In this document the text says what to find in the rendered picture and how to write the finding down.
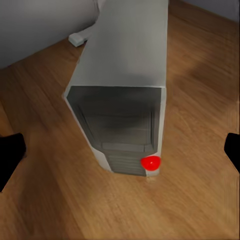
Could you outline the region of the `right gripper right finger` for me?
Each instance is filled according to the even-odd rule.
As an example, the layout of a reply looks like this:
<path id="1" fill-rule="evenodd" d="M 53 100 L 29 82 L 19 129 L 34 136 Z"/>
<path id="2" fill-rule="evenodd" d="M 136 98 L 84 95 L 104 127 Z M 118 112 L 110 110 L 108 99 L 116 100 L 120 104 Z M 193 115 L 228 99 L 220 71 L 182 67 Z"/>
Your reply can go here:
<path id="1" fill-rule="evenodd" d="M 236 169 L 240 172 L 240 135 L 229 133 L 227 135 L 224 151 L 235 165 Z"/>

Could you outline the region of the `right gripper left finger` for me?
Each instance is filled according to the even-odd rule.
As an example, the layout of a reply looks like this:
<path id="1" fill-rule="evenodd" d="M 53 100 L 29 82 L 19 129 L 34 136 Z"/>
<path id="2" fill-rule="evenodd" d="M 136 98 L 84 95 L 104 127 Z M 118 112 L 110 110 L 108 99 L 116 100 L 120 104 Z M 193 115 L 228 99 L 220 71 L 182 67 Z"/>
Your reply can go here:
<path id="1" fill-rule="evenodd" d="M 25 152 L 26 144 L 22 133 L 0 137 L 0 193 L 24 158 Z"/>

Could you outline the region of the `desktop computer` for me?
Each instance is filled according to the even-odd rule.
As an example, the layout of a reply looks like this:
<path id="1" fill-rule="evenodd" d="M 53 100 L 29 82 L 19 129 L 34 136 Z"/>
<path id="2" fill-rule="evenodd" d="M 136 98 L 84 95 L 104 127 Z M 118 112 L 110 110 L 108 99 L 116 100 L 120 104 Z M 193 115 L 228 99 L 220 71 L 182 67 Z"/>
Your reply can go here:
<path id="1" fill-rule="evenodd" d="M 104 0 L 63 98 L 99 165 L 160 173 L 169 0 Z"/>

